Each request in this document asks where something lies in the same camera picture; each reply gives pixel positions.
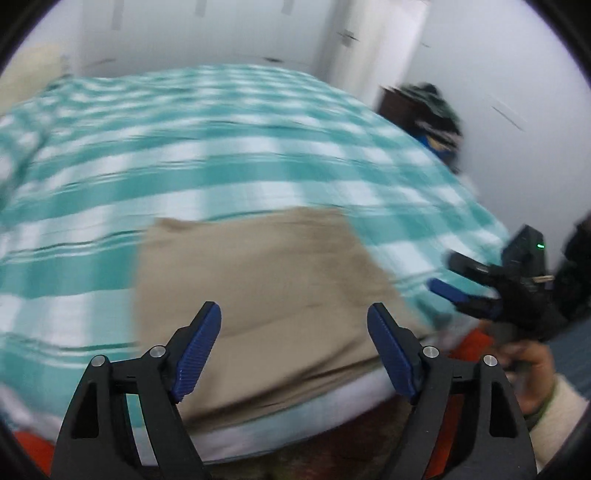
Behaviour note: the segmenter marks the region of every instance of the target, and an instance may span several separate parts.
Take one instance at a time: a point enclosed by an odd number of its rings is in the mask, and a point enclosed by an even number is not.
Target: blue floor
[[[556,370],[591,400],[591,318],[550,342]]]

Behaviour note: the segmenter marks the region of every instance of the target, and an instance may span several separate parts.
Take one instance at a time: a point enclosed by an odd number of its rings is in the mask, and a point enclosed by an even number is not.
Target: metal screw
[[[423,349],[423,355],[429,357],[429,358],[436,358],[439,356],[439,350],[437,350],[435,347],[433,346],[426,346]]]
[[[154,358],[160,358],[165,353],[166,353],[166,348],[163,347],[162,345],[156,345],[150,349],[150,356],[153,356]]]
[[[90,361],[90,364],[93,367],[100,367],[102,364],[105,363],[105,360],[106,360],[106,358],[104,355],[97,355],[92,358],[92,360]]]
[[[484,363],[486,363],[489,367],[494,367],[497,365],[497,363],[499,363],[492,355],[485,355],[483,360]]]

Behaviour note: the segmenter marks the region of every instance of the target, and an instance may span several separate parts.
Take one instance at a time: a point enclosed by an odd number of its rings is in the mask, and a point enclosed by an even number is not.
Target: wall
[[[389,0],[391,10],[376,62],[360,100],[377,109],[382,87],[400,84],[418,46],[429,9],[428,0]]]
[[[47,43],[59,44],[72,73],[82,72],[82,0],[60,0],[37,24],[19,50]]]
[[[440,88],[480,201],[541,230],[556,265],[591,209],[591,89],[551,28],[522,0],[437,0],[407,80]]]
[[[330,84],[358,99],[372,69],[376,65],[379,46],[388,30],[388,20],[394,0],[354,0],[344,31],[352,33],[355,40],[341,45],[335,58],[335,69]]]

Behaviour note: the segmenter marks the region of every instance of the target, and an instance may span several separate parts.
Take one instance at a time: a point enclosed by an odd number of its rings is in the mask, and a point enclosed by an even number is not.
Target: orange fabric
[[[16,432],[14,436],[37,466],[46,475],[49,475],[51,472],[54,446],[48,441],[28,432]]]
[[[493,338],[480,329],[472,330],[460,345],[449,354],[449,358],[477,362],[493,343]],[[441,475],[445,471],[447,460],[452,452],[453,441],[456,438],[463,406],[463,395],[451,395],[449,397],[441,429],[437,436],[437,442],[433,449],[433,454],[431,455],[425,478],[433,478]]]

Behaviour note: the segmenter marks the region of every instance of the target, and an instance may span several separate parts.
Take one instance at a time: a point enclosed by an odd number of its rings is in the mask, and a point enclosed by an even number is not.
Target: bed
[[[426,279],[479,291],[444,268],[447,250],[495,262],[507,239],[417,141],[304,73],[234,65],[70,77],[14,107],[0,119],[4,419],[55,439],[89,359],[137,354],[134,266],[156,217],[222,221],[294,206],[341,208],[434,329],[453,312]],[[461,334],[455,327],[451,336]],[[258,455],[393,393],[379,369],[193,440],[206,462]],[[153,462],[141,421],[134,425],[142,460]]]

